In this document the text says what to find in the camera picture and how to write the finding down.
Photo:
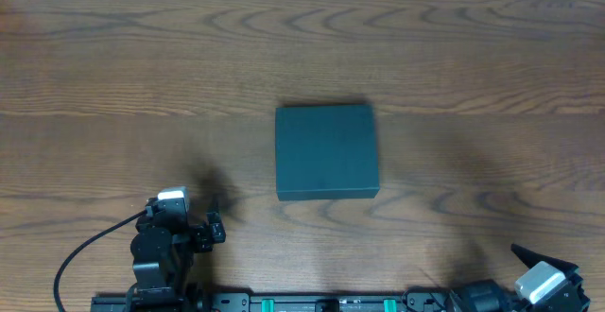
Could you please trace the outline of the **black gift box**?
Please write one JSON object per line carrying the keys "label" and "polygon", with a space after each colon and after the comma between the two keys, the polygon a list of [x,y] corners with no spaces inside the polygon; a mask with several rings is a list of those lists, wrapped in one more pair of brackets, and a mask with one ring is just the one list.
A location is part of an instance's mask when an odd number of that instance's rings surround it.
{"label": "black gift box", "polygon": [[281,201],[374,198],[380,179],[372,107],[278,108],[275,171]]}

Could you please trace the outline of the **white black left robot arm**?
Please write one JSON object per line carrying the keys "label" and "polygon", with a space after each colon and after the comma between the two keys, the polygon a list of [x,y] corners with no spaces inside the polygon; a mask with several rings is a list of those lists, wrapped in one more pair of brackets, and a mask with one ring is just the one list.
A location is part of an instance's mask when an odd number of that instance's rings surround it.
{"label": "white black left robot arm", "polygon": [[200,224],[188,222],[184,199],[150,199],[136,221],[137,235],[130,243],[136,283],[126,295],[124,310],[209,311],[201,285],[188,274],[197,253],[210,252],[226,240],[214,200]]}

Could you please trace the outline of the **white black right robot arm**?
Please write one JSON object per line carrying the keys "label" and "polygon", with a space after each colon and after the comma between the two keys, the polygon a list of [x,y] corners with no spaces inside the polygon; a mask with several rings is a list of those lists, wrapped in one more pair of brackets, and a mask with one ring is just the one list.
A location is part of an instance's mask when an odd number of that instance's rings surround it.
{"label": "white black right robot arm", "polygon": [[465,312],[587,312],[591,300],[583,289],[579,266],[513,244],[510,250],[527,272],[507,291],[492,280],[452,289],[448,311]]}

